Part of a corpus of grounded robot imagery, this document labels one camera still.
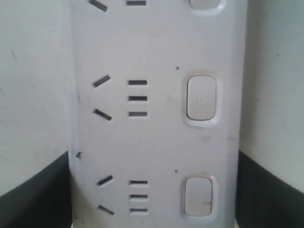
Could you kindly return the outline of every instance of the white plastic panel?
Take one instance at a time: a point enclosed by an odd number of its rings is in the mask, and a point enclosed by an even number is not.
[[[233,227],[246,1],[212,15],[187,0],[90,2],[71,8],[74,227]],[[199,75],[217,82],[207,121],[187,117],[187,81]],[[190,216],[185,180],[200,176],[215,206]]]

